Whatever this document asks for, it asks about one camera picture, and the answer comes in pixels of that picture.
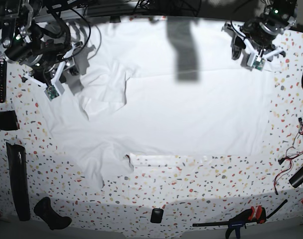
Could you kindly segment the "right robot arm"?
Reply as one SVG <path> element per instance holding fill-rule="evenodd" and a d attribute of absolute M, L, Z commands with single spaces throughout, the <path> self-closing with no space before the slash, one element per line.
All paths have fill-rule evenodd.
<path fill-rule="evenodd" d="M 50 100 L 64 93 L 63 72 L 78 72 L 74 57 L 83 43 L 72 42 L 70 29 L 61 18 L 63 11 L 74 10 L 78 4 L 77 0 L 0 0 L 0 60 L 30 67 L 22 80 L 33 81 Z M 58 24 L 57 33 L 36 23 L 43 8 Z"/>

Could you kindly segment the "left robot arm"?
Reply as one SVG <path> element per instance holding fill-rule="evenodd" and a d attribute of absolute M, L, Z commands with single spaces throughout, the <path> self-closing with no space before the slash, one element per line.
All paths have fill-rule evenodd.
<path fill-rule="evenodd" d="M 266 0 L 262 14 L 242 25 L 234 23 L 231 17 L 223 29 L 233 32 L 232 60 L 238 60 L 241 53 L 246 52 L 245 66 L 261 71 L 275 56 L 285 57 L 285 51 L 273 41 L 294 26 L 296 18 L 296 0 Z"/>

